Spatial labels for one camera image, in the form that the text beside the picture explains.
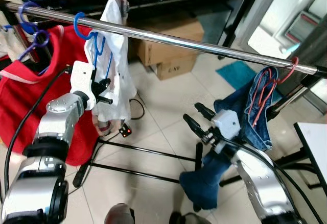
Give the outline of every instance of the black cable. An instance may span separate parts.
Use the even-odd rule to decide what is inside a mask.
[[[258,152],[256,152],[255,150],[248,148],[244,145],[238,144],[236,142],[233,142],[231,140],[228,140],[222,136],[218,136],[219,139],[227,142],[227,144],[230,144],[232,146],[236,146],[236,147],[241,147],[244,150],[247,150],[248,152],[250,152],[253,156],[257,157],[258,159],[260,159],[261,161],[263,161],[274,173],[275,175],[278,176],[278,172],[276,171],[276,169],[269,163],[269,161],[267,159],[265,159],[265,157],[263,157],[261,154],[259,154]],[[307,203],[309,209],[312,211],[313,215],[315,216],[315,218],[317,219],[319,224],[324,224],[324,222],[321,220],[320,216],[318,215],[318,213],[316,212],[315,208],[312,206],[311,202],[309,201],[308,197],[305,195],[305,193],[302,191],[302,189],[297,185],[297,183],[279,166],[277,165],[273,160],[273,165],[281,172],[283,173],[283,175],[293,184],[293,186],[296,188],[296,190],[300,193],[300,195],[303,197],[303,199],[305,200],[305,202]]]
[[[110,138],[108,139],[108,141],[111,140],[111,139],[113,139],[113,138],[115,138],[115,137],[116,137],[117,135],[119,135],[119,134],[120,134],[120,133],[118,132],[118,133],[115,134],[113,137],[110,137]],[[91,159],[91,162],[92,162],[92,163],[96,160],[96,158],[97,158],[97,154],[98,154],[100,148],[103,147],[103,145],[104,145],[104,143],[102,143],[102,145],[101,145],[100,147],[97,148],[96,152],[94,153],[94,157]],[[70,194],[76,192],[78,189],[80,189],[80,188],[83,186],[84,182],[86,181],[88,175],[89,175],[90,172],[91,172],[91,169],[92,169],[92,166],[90,166],[90,167],[88,168],[87,173],[85,174],[84,180],[83,180],[83,182],[81,183],[81,185],[80,185],[78,188],[76,188],[76,189],[74,189],[73,191],[71,191],[68,195],[70,195]]]
[[[0,181],[0,202],[1,202],[1,205],[3,204],[4,200],[2,198],[2,186],[1,186],[1,181]]]
[[[137,100],[137,99],[130,99],[129,100],[129,102],[131,102],[131,101],[136,101],[136,102],[138,102],[140,105],[141,105],[141,107],[142,107],[142,110],[143,110],[143,112],[142,112],[142,115],[141,116],[139,116],[139,117],[136,117],[136,118],[131,118],[131,120],[138,120],[138,119],[141,119],[141,118],[143,118],[143,116],[144,116],[144,114],[145,114],[145,109],[144,109],[144,106],[143,106],[143,104],[139,101],[139,100]]]
[[[11,151],[14,147],[14,143],[15,140],[21,130],[21,128],[23,127],[24,123],[26,122],[26,120],[28,119],[28,117],[33,113],[33,111],[36,109],[36,107],[39,105],[39,103],[41,102],[41,100],[43,99],[43,97],[45,96],[45,94],[47,93],[47,91],[51,88],[51,86],[56,82],[56,80],[65,72],[70,70],[70,67],[65,68],[64,70],[62,70],[60,73],[58,73],[52,80],[51,82],[47,85],[47,87],[44,89],[44,91],[42,92],[42,94],[40,95],[40,97],[37,99],[37,101],[35,102],[35,104],[33,105],[33,107],[27,112],[27,114],[24,116],[24,118],[22,119],[22,121],[20,122],[13,138],[10,141],[8,150],[7,150],[7,155],[6,155],[6,160],[5,160],[5,194],[7,194],[8,190],[9,190],[9,162],[10,162],[10,156],[11,156]]]

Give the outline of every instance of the cardboard box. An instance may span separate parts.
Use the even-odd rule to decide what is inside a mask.
[[[146,25],[135,24],[133,27],[196,41],[202,41],[204,34],[201,23],[184,14],[147,19]],[[145,66],[172,62],[198,53],[191,49],[142,40],[135,43],[134,48],[138,49],[137,54]]]
[[[197,55],[190,55],[173,60],[151,65],[152,70],[160,80],[172,78],[190,72],[195,64]]]

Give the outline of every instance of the black metal stand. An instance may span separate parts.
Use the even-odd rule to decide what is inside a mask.
[[[243,0],[237,13],[234,15],[232,12],[229,15],[226,25],[229,24],[229,22],[231,21],[231,18],[233,18],[233,20],[230,25],[228,25],[228,26],[225,25],[223,32],[226,34],[226,38],[225,38],[222,46],[231,47],[232,43],[234,42],[234,40],[236,38],[236,33],[235,33],[236,29],[238,28],[242,18],[246,14],[246,12],[248,12],[251,9],[254,1],[255,0]],[[222,59],[224,59],[224,57],[218,56],[218,59],[222,60]]]
[[[320,183],[317,183],[317,184],[310,184],[310,185],[307,185],[309,189],[315,189],[315,188],[318,188],[318,187],[322,187],[322,185]]]
[[[124,147],[124,148],[128,148],[128,149],[143,151],[143,152],[147,152],[147,153],[151,153],[151,154],[157,154],[157,155],[167,156],[167,157],[181,159],[181,160],[192,161],[192,162],[195,162],[195,169],[196,170],[201,168],[201,158],[202,158],[202,150],[203,150],[203,145],[202,145],[201,142],[196,144],[196,154],[195,154],[196,157],[195,157],[195,159],[184,157],[184,156],[179,156],[179,155],[175,155],[175,154],[167,154],[167,153],[163,153],[163,152],[159,152],[159,151],[155,151],[155,150],[150,150],[150,149],[136,147],[136,146],[130,146],[130,145],[111,142],[111,141],[103,141],[103,140],[100,140],[100,139],[98,139],[97,144],[98,143]],[[78,172],[76,173],[76,175],[74,177],[74,180],[73,180],[73,186],[74,187],[77,188],[77,187],[81,186],[84,175],[85,175],[86,170],[87,170],[87,168],[89,166],[103,168],[103,169],[116,170],[116,171],[125,172],[125,173],[129,173],[129,174],[137,175],[137,176],[150,177],[150,178],[154,178],[154,179],[158,179],[158,180],[162,180],[162,181],[167,181],[167,182],[179,183],[179,180],[177,180],[177,179],[152,175],[152,174],[148,174],[148,173],[140,172],[140,171],[136,171],[136,170],[123,169],[123,168],[113,167],[113,166],[109,166],[109,165],[98,164],[98,163],[95,163],[92,158],[89,159],[85,164],[83,164],[80,167],[80,169],[78,170]]]

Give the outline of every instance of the denim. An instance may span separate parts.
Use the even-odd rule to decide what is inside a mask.
[[[210,151],[202,162],[201,169],[180,174],[179,182],[189,200],[203,210],[210,210],[217,207],[218,184],[231,162],[223,153],[215,151]]]
[[[267,67],[271,69],[272,78],[278,78],[278,71],[276,68]],[[224,100],[216,100],[214,102],[214,107],[216,113],[221,109],[231,109],[235,111],[238,115],[241,132],[238,135],[238,138],[242,141],[249,143],[259,150],[271,149],[272,143],[270,141],[269,132],[267,128],[267,117],[266,110],[270,107],[272,102],[272,96],[270,96],[264,108],[259,116],[259,119],[254,127],[252,127],[253,121],[258,113],[260,107],[258,106],[260,93],[262,88],[267,84],[269,80],[268,73],[265,73],[261,79],[257,95],[255,97],[252,110],[249,114],[249,108],[252,102],[253,95],[255,93],[256,87],[259,82],[261,74],[267,69],[262,69],[249,83],[244,85],[241,89],[235,91],[233,94],[226,97]],[[263,98],[265,98],[272,87],[272,83],[265,88]]]
[[[254,128],[252,127],[253,121],[259,110],[258,100],[261,90],[269,80],[267,73],[261,79],[261,84],[250,114],[249,108],[259,78],[265,70],[266,68],[261,70],[248,84],[244,85],[241,89],[235,91],[224,100],[216,100],[214,102],[214,107],[217,113],[221,109],[231,109],[237,113],[241,125],[241,132],[238,135],[238,139],[241,139],[260,150],[266,150],[272,147],[266,118],[266,110],[271,105],[272,96],[267,99],[256,126]],[[271,68],[271,71],[272,77],[277,79],[277,69]],[[266,87],[263,97],[266,97],[272,85],[273,84]],[[217,207],[220,178],[225,171],[228,170],[231,162],[223,153],[217,154],[214,151],[210,151],[205,157],[203,157],[202,162],[203,167],[201,169],[197,171],[183,172],[179,177],[179,181],[184,192],[194,204],[204,210],[209,210]]]

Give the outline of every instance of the white floor tile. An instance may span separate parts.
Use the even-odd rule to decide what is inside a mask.
[[[180,185],[123,172],[94,168],[84,185],[95,223],[103,223],[109,209],[126,203],[137,224],[167,224],[173,211],[192,212]],[[206,218],[209,212],[203,213]]]
[[[198,113],[195,108],[192,110],[192,113],[189,113],[189,115],[201,125],[203,130],[207,130],[211,126],[210,121]],[[177,155],[195,158],[195,147],[200,139],[183,119],[163,129],[162,132]],[[204,145],[203,155],[205,155],[210,149],[211,146]],[[192,168],[187,168],[187,170],[194,170],[194,166],[192,165]]]
[[[262,64],[252,63],[252,62],[245,62],[253,71],[256,73],[260,72],[264,67]]]
[[[327,115],[325,114],[320,119],[316,121],[316,123],[327,123]]]
[[[323,115],[316,109],[311,103],[309,103],[304,97],[301,97],[297,101],[288,105],[299,116],[299,122],[318,122]]]
[[[239,190],[213,211],[219,224],[260,224],[245,188]]]
[[[160,81],[154,73],[133,77],[151,115],[161,129],[194,112],[193,104],[212,105],[214,98],[191,74]]]
[[[71,166],[71,165],[69,165],[69,164],[66,164],[66,176],[70,176],[70,175],[72,175],[72,174],[74,174],[74,173],[76,173],[76,171],[77,171],[77,167],[75,167],[75,166]]]
[[[143,66],[142,62],[139,59],[129,60],[128,69],[131,76],[135,76],[140,73],[146,73],[146,68]]]
[[[311,164],[311,161],[310,159],[305,159],[300,161],[299,163]],[[313,174],[306,170],[299,170],[297,173],[306,184],[316,184],[319,182],[318,176],[316,174]]]
[[[138,95],[135,97],[135,99],[139,100],[144,105],[144,103],[142,102],[142,100],[139,98]],[[132,144],[139,142],[143,138],[146,138],[149,135],[152,135],[153,133],[160,131],[158,125],[154,121],[149,110],[145,106],[144,106],[144,108],[145,108],[145,113],[144,113],[143,118],[141,118],[139,120],[131,120],[128,122],[129,126],[132,130],[131,135],[129,135],[126,138],[122,137],[121,135],[118,135],[117,137],[115,137],[114,139],[111,139],[110,141],[132,145]],[[136,101],[132,101],[131,102],[131,116],[139,117],[139,116],[141,116],[141,114],[142,114],[141,106]],[[112,136],[113,135],[110,134],[106,137],[106,139],[109,139]],[[103,159],[104,157],[106,157],[114,152],[117,152],[119,149],[121,149],[121,148],[116,147],[116,146],[111,146],[111,145],[104,145],[98,153],[97,160]]]
[[[229,167],[229,169],[223,174],[222,176],[222,180],[226,180],[226,179],[229,179],[231,177],[235,177],[235,176],[238,176],[238,172],[236,170],[236,168],[232,165]]]
[[[162,132],[157,132],[141,140],[135,146],[174,154]],[[97,162],[177,180],[180,173],[184,171],[178,159],[128,148],[121,149]]]
[[[320,218],[327,223],[327,198],[324,190],[322,188],[316,188],[310,190],[301,176],[295,170],[288,170],[287,173],[294,179],[294,181],[299,185],[305,195],[308,197],[309,201],[317,211]],[[298,191],[292,186],[292,184],[285,180],[286,186],[288,187],[291,196],[295,202],[295,206],[297,207],[300,215],[310,224],[318,223],[315,217],[313,216],[312,212],[310,211],[309,207],[298,193]]]
[[[215,98],[223,99],[233,93],[235,89],[216,70],[234,61],[231,58],[218,60],[215,55],[201,54],[197,58],[192,74]]]
[[[71,175],[66,178],[69,183],[69,192],[75,189],[73,186],[73,179],[74,175]],[[92,216],[85,198],[85,194],[83,192],[83,188],[78,189],[76,192],[73,192],[68,196],[67,216],[63,223],[93,223]]]
[[[300,121],[300,116],[290,107],[285,107],[280,114],[268,122],[269,135],[273,149],[268,151],[272,159],[288,155],[299,145],[300,139],[295,131],[294,123]]]
[[[218,224],[217,220],[215,219],[214,215],[210,214],[207,218],[208,221],[210,221],[211,224]]]
[[[243,180],[228,184],[218,189],[218,208],[245,187]]]

